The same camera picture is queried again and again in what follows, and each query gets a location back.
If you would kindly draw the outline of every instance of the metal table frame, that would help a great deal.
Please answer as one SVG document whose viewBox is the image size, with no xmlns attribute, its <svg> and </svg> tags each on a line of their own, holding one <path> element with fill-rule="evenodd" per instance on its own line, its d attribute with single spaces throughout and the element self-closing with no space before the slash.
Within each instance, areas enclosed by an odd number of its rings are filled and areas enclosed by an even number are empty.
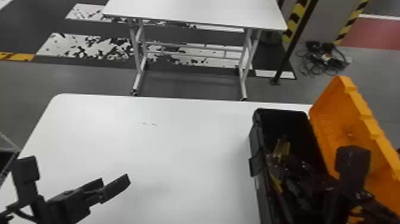
<svg viewBox="0 0 400 224">
<path fill-rule="evenodd" d="M 196 48 L 196 49 L 207 49 L 207 50 L 215 50 L 215 51 L 223 51 L 223 56 L 204 56 L 204 55 L 196 55 L 196 54 L 181 54 L 183 56 L 188 57 L 205 57 L 205 58 L 221 58 L 221 59 L 229 59 L 229 60 L 238 60 L 239 61 L 239 83 L 240 90 L 242 92 L 241 101 L 247 100 L 247 90 L 246 90 L 246 79 L 250 70 L 250 65 L 254 58 L 255 51 L 257 49 L 262 29 L 253 29 L 253 28 L 244 28 L 245 31 L 245 42 L 243 44 L 242 50 L 235 49 L 224 49 L 224 48 L 216 48 L 216 47 L 204 47 L 202 46 L 188 46 L 188 45 L 179 45 L 174 43 L 162 43 L 162 42 L 147 42 L 145 35 L 145 26 L 143 25 L 143 19 L 137 18 L 135 19 L 137 24 L 139 24 L 139 28 L 136 29 L 136 24 L 132 18 L 128 18 L 129 25 L 129 33 L 130 39 L 132 42 L 133 50 L 135 53 L 135 64 L 137 75 L 135 78 L 135 82 L 133 83 L 131 94 L 134 96 L 138 95 L 140 84 L 145 75 L 145 66 L 146 61 L 148 59 L 148 54 L 180 54 L 179 52 L 167 52 L 164 51 L 164 48 L 167 46 L 173 47 L 185 47 L 185 48 Z M 256 32 L 254 40 L 251 39 L 251 35 L 253 32 Z M 142 56 L 139 55 L 139 43 L 142 45 Z M 148 51 L 148 45 L 161 45 L 161 51 Z M 240 58 L 235 57 L 227 57 L 227 52 L 240 52 Z"/>
</svg>

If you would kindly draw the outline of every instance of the black cable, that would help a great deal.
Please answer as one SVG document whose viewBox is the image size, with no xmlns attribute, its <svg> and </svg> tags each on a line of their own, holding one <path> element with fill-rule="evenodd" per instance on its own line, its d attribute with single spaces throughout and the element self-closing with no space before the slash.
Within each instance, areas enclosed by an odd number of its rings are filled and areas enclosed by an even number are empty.
<svg viewBox="0 0 400 224">
<path fill-rule="evenodd" d="M 26 219 L 26 220 L 29 220 L 29 221 L 31 221 L 31 222 L 37 223 L 37 220 L 35 219 L 35 217 L 33 217 L 33 216 L 29 215 L 29 214 L 26 214 L 25 212 L 21 211 L 20 209 L 14 211 L 14 213 L 15 213 L 17 216 L 19 216 L 19 217 L 21 217 L 21 218 L 23 218 L 23 219 Z"/>
</svg>

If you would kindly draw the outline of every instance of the yellow and black striped pole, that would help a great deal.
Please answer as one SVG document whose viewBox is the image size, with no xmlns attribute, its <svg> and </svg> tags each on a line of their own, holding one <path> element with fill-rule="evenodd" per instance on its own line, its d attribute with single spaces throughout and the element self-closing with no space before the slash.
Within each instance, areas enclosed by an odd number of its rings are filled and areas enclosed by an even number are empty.
<svg viewBox="0 0 400 224">
<path fill-rule="evenodd" d="M 345 38 L 346 34 L 350 31 L 351 27 L 357 20 L 358 16 L 363 12 L 364 8 L 367 6 L 368 2 L 370 0 L 361 0 L 361 2 L 358 4 L 358 7 L 355 9 L 355 11 L 350 15 L 350 18 L 348 19 L 345 27 L 340 31 L 339 36 L 333 41 L 333 44 L 339 45 L 343 38 Z"/>
<path fill-rule="evenodd" d="M 283 40 L 286 38 L 287 40 L 289 40 L 290 44 L 286 50 L 285 56 L 283 57 L 278 70 L 275 73 L 275 76 L 270 79 L 271 85 L 280 85 L 279 79 L 283 73 L 283 69 L 285 69 L 286 65 L 289 63 L 290 56 L 293 54 L 293 51 L 300 40 L 300 36 L 304 31 L 305 25 L 308 23 L 308 20 L 310 19 L 311 14 L 313 13 L 317 4 L 318 0 L 298 0 L 298 3 L 296 3 L 293 12 L 296 12 L 295 14 L 301 16 L 298 16 L 299 18 L 296 20 L 297 22 L 295 29 L 291 29 L 290 33 L 288 33 L 288 29 L 283 35 Z"/>
<path fill-rule="evenodd" d="M 283 33 L 282 40 L 286 43 L 292 41 L 297 27 L 303 18 L 305 11 L 310 4 L 311 0 L 297 0 L 293 12 L 287 21 L 287 31 Z"/>
</svg>

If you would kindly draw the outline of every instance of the concrete floor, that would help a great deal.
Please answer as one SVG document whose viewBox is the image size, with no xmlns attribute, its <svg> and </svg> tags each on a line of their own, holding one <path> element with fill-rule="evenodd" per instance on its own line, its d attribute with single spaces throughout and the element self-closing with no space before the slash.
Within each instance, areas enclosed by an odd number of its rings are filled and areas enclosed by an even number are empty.
<svg viewBox="0 0 400 224">
<path fill-rule="evenodd" d="M 398 51 L 341 48 L 353 58 L 343 71 L 359 87 L 394 147 L 400 147 L 400 64 Z M 299 58 L 291 58 L 297 68 Z M 23 146 L 50 99 L 60 93 L 129 95 L 134 70 L 0 61 L 0 128 Z M 142 96 L 237 100 L 239 87 L 232 76 L 149 71 Z M 270 86 L 268 79 L 248 79 L 251 101 L 312 104 L 332 77 L 296 73 L 298 80 Z"/>
</svg>

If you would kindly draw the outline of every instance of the table caster wheel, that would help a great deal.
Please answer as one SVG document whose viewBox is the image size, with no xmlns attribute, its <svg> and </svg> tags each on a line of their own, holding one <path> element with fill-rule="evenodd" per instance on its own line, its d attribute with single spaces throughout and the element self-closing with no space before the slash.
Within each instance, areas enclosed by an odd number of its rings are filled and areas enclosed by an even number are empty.
<svg viewBox="0 0 400 224">
<path fill-rule="evenodd" d="M 138 91 L 135 90 L 135 89 L 132 89 L 132 90 L 130 91 L 130 94 L 133 95 L 134 97 L 136 97 L 136 96 L 138 95 Z"/>
</svg>

